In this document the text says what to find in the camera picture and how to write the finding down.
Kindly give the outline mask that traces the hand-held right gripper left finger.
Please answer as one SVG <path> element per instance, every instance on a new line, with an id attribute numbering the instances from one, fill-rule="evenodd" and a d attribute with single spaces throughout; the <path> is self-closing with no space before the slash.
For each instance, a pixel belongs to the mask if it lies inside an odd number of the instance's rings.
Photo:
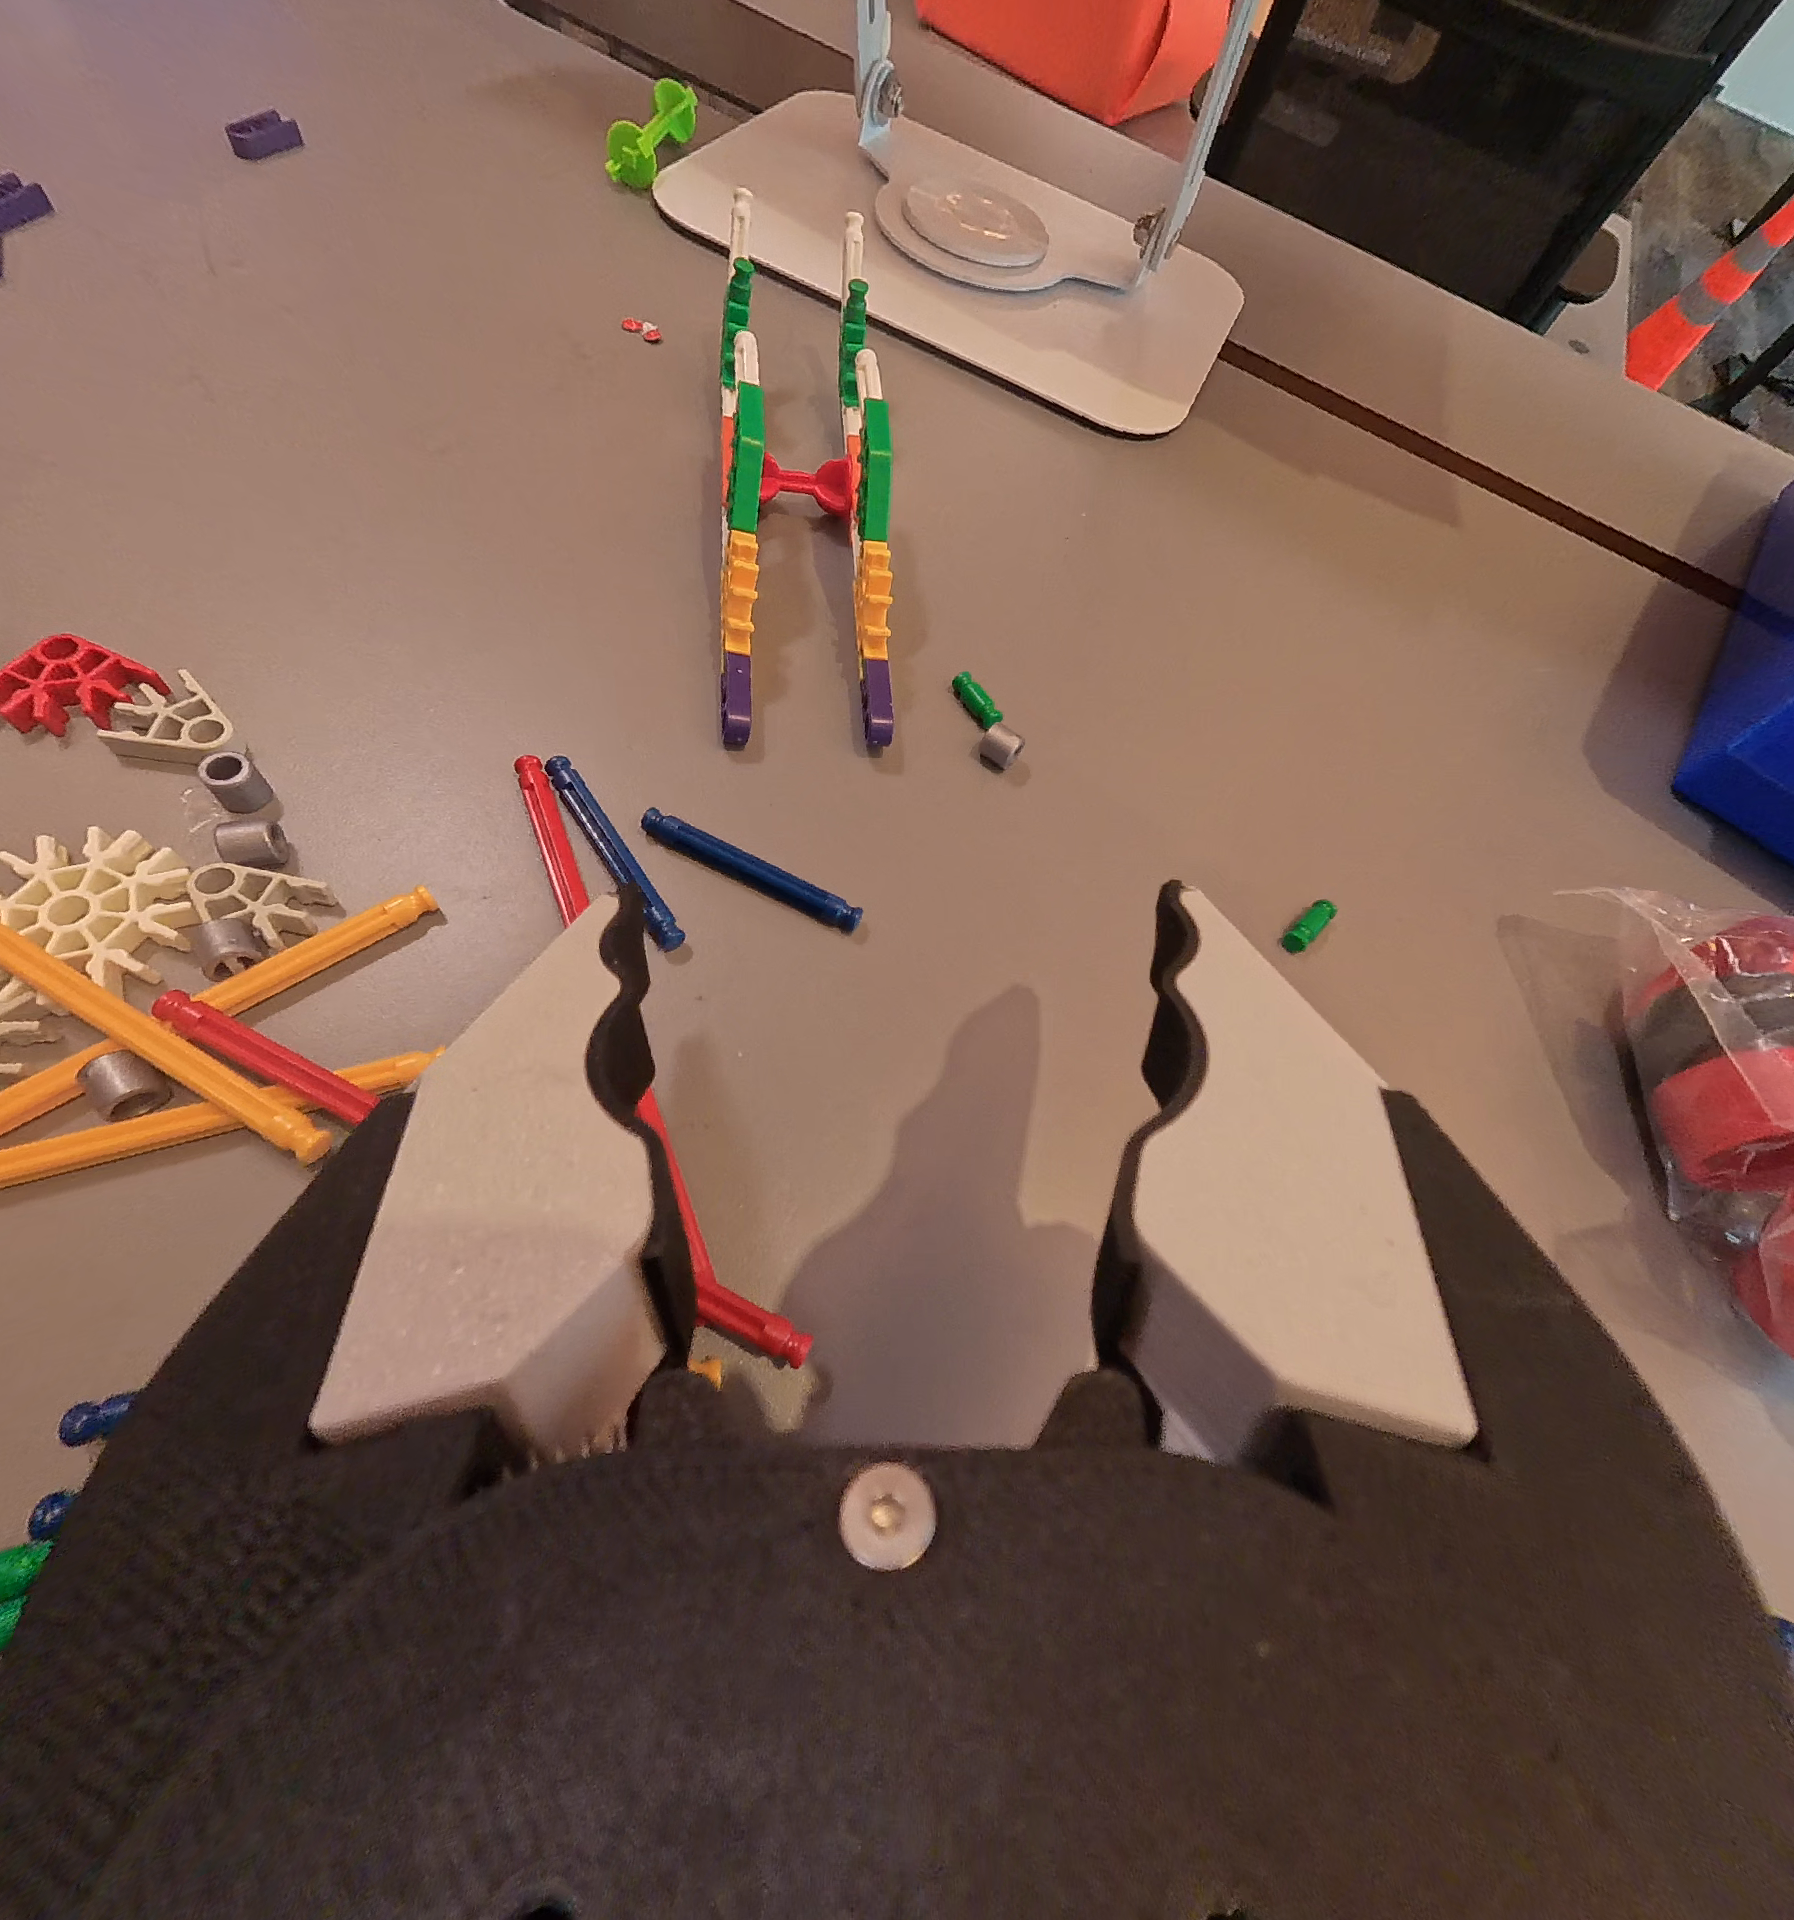
<path id="1" fill-rule="evenodd" d="M 594 1443 L 693 1351 L 694 1292 L 640 1035 L 636 891 L 594 899 L 424 1074 L 307 1428 L 489 1409 Z"/>

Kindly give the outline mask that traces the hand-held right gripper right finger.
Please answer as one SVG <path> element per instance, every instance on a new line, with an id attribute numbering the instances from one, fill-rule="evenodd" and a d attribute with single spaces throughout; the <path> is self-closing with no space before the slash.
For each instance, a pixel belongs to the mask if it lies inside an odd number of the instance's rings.
<path id="1" fill-rule="evenodd" d="M 1213 904 L 1165 883 L 1140 1079 L 1091 1277 L 1165 1455 L 1246 1459 L 1281 1409 L 1468 1448 L 1482 1428 L 1386 1082 Z"/>

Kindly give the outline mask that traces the toy rail assembly with spool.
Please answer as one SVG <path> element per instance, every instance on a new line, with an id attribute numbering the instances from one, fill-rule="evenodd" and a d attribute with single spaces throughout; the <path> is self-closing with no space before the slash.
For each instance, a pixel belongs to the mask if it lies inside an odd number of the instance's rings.
<path id="1" fill-rule="evenodd" d="M 845 304 L 838 304 L 838 423 L 845 453 L 817 471 L 784 471 L 763 453 L 763 506 L 774 494 L 802 494 L 855 538 L 855 646 L 863 695 L 863 745 L 886 750 L 899 736 L 886 621 L 894 621 L 894 423 L 881 396 L 881 365 L 866 346 L 866 276 L 863 276 L 863 211 L 845 222 Z"/>

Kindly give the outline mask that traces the red toy rod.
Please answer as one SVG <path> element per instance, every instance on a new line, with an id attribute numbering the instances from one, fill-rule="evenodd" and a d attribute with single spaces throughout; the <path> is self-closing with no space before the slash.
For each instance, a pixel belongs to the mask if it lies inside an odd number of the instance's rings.
<path id="1" fill-rule="evenodd" d="M 547 891 L 558 899 L 562 924 L 574 924 L 587 911 L 587 884 L 584 884 L 547 767 L 538 753 L 518 753 L 515 778 L 518 778 L 518 800 L 526 800 L 526 812 L 531 812 L 545 870 L 547 870 Z M 680 1208 L 687 1248 L 693 1248 L 694 1320 L 737 1335 L 741 1349 L 753 1349 L 772 1360 L 802 1367 L 808 1349 L 814 1349 L 808 1333 L 800 1333 L 788 1315 L 741 1300 L 737 1290 L 715 1285 L 715 1264 L 701 1241 L 701 1222 L 694 1222 L 659 1091 L 640 1091 L 636 1116 L 651 1128 L 651 1135 L 666 1151 L 666 1170 L 674 1170 L 674 1189 L 677 1189 L 677 1208 Z"/>
<path id="2" fill-rule="evenodd" d="M 346 1128 L 368 1121 L 368 1110 L 377 1107 L 377 1097 L 368 1088 L 337 1079 L 335 1067 L 326 1067 L 326 1063 L 314 1063 L 264 1035 L 254 1035 L 252 1024 L 209 1011 L 194 995 L 183 995 L 183 991 L 159 995 L 150 1020 L 163 1020 L 187 1045 L 199 1045 L 207 1053 L 224 1056 L 232 1067 L 247 1067 L 259 1082 L 284 1088 L 284 1091 L 302 1097 L 314 1110 L 337 1116 Z"/>

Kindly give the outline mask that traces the yellow toy rod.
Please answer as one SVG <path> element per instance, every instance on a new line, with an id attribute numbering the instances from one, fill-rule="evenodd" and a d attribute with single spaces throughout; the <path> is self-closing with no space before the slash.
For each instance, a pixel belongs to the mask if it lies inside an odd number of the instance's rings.
<path id="1" fill-rule="evenodd" d="M 76 1135 L 0 1145 L 0 1189 L 33 1183 L 63 1170 L 118 1165 L 187 1143 L 235 1135 L 240 1121 L 209 1104 L 169 1107 L 150 1116 L 84 1128 Z"/>
<path id="2" fill-rule="evenodd" d="M 360 953 L 377 941 L 392 941 L 395 931 L 417 924 L 430 911 L 438 911 L 438 894 L 427 884 L 417 884 L 411 894 L 377 899 L 377 904 L 252 964 L 247 975 L 209 984 L 199 997 L 209 1011 L 247 1013 L 247 1011 L 302 984 L 307 975 L 326 975 L 326 968 L 345 964 L 346 953 Z M 78 1074 L 106 1053 L 118 1053 L 118 1049 L 91 1045 L 84 1053 L 69 1053 L 63 1063 L 6 1088 L 0 1091 L 0 1135 L 84 1097 Z"/>
<path id="3" fill-rule="evenodd" d="M 314 1128 L 299 1107 L 290 1107 L 275 1088 L 259 1088 L 247 1074 L 224 1067 L 207 1049 L 170 1035 L 163 1020 L 98 991 L 87 975 L 69 968 L 11 924 L 0 924 L 0 968 L 24 981 L 38 997 L 57 1003 L 69 1020 L 163 1067 L 169 1079 L 207 1097 L 218 1110 L 259 1131 L 272 1145 L 284 1145 L 299 1165 L 314 1165 L 335 1145 L 335 1135 Z"/>

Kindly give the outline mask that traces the clear bag of red wheels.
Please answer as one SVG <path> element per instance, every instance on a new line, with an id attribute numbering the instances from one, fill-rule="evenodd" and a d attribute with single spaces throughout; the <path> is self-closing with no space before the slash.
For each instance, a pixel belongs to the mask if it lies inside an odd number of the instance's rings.
<path id="1" fill-rule="evenodd" d="M 1613 911 L 1605 1024 L 1661 1208 L 1651 1308 L 1794 1367 L 1794 916 L 1569 894 Z"/>

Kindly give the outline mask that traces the white snowflake toy connector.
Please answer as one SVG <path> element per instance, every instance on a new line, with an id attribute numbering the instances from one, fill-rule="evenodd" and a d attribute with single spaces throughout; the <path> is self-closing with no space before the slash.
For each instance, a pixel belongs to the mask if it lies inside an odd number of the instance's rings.
<path id="1" fill-rule="evenodd" d="M 0 891 L 0 924 L 84 968 L 106 995 L 123 995 L 127 975 L 163 984 L 139 951 L 148 941 L 187 951 L 187 931 L 199 921 L 192 869 L 139 826 L 87 826 L 84 850 L 38 838 L 33 855 L 0 850 L 0 864 L 22 876 Z"/>

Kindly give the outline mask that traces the orange white traffic cone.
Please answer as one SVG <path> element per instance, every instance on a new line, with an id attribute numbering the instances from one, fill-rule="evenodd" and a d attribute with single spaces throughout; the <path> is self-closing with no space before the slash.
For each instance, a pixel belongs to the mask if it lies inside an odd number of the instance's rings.
<path id="1" fill-rule="evenodd" d="M 1751 227 L 1718 265 L 1705 265 L 1683 292 L 1628 326 L 1628 375 L 1645 393 L 1705 344 L 1735 298 L 1769 271 L 1769 260 L 1794 238 L 1794 194 Z"/>

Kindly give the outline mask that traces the lime green toy spool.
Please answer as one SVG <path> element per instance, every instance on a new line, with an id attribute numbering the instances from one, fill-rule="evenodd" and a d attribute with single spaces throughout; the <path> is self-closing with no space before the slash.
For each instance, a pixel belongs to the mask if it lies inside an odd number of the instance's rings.
<path id="1" fill-rule="evenodd" d="M 694 137 L 694 89 L 680 76 L 659 76 L 651 84 L 651 112 L 647 120 L 613 120 L 604 144 L 604 169 L 609 183 L 627 191 L 651 191 L 661 169 L 661 147 L 687 147 Z"/>

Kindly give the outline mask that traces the orange plastic bin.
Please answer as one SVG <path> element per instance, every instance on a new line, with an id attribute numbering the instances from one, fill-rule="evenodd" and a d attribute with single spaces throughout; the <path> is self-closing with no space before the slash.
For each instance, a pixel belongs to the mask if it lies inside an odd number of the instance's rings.
<path id="1" fill-rule="evenodd" d="M 1226 0 L 924 0 L 917 20 L 1012 76 L 1127 120 L 1193 96 L 1223 60 Z"/>

